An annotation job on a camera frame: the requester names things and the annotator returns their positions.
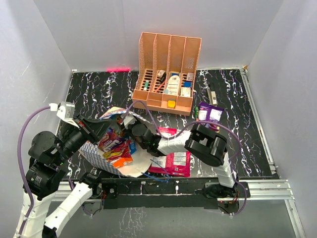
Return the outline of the checkered paper bag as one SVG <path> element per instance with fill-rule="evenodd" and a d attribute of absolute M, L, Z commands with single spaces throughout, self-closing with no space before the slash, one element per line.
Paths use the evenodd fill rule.
<path fill-rule="evenodd" d="M 102 119 L 113 119 L 111 126 L 122 135 L 120 130 L 120 121 L 126 110 L 119 107 L 112 107 L 104 113 Z M 94 167 L 107 171 L 121 177 L 137 178 L 142 176 L 151 166 L 153 157 L 145 149 L 142 149 L 136 140 L 131 136 L 124 136 L 126 141 L 109 152 L 103 152 L 98 148 L 98 144 L 86 142 L 80 149 L 79 153 Z M 122 157 L 132 157 L 133 162 L 116 169 L 111 162 Z"/>

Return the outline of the pink snack packet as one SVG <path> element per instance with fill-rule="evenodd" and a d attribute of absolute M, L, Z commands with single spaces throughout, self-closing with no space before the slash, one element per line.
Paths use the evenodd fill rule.
<path fill-rule="evenodd" d="M 153 162 L 148 171 L 150 173 L 189 178 L 190 157 L 190 152 L 177 152 L 163 157 L 153 157 Z"/>

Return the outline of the green snack packet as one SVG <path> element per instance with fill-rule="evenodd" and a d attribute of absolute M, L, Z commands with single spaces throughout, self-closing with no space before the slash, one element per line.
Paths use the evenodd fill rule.
<path fill-rule="evenodd" d="M 196 106 L 195 109 L 194 109 L 194 119 L 195 119 L 195 121 L 199 121 L 200 120 L 199 113 L 200 113 L 200 108 L 198 106 Z"/>

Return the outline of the purple snack packet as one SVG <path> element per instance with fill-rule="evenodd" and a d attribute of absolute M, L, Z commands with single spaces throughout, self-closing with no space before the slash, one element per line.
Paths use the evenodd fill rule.
<path fill-rule="evenodd" d="M 204 102 L 199 103 L 198 121 L 220 122 L 224 109 Z"/>

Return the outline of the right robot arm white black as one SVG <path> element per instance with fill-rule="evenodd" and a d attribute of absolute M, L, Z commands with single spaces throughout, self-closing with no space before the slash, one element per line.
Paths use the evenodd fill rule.
<path fill-rule="evenodd" d="M 210 197 L 238 196 L 237 175 L 231 167 L 227 139 L 224 136 L 200 124 L 194 125 L 190 131 L 180 131 L 171 137 L 153 134 L 145 124 L 139 122 L 121 128 L 124 135 L 132 137 L 142 149 L 154 157 L 189 152 L 211 166 L 217 174 L 218 184 L 208 189 Z"/>

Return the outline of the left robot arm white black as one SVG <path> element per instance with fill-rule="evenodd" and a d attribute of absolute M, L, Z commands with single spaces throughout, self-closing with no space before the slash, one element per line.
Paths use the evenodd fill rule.
<path fill-rule="evenodd" d="M 85 173 L 65 200 L 49 215 L 49 207 L 65 175 L 61 166 L 87 141 L 97 145 L 112 121 L 73 118 L 57 138 L 50 131 L 39 132 L 29 149 L 30 166 L 23 179 L 23 205 L 14 234 L 16 238 L 57 238 L 75 212 L 90 197 L 102 193 L 101 179 Z"/>

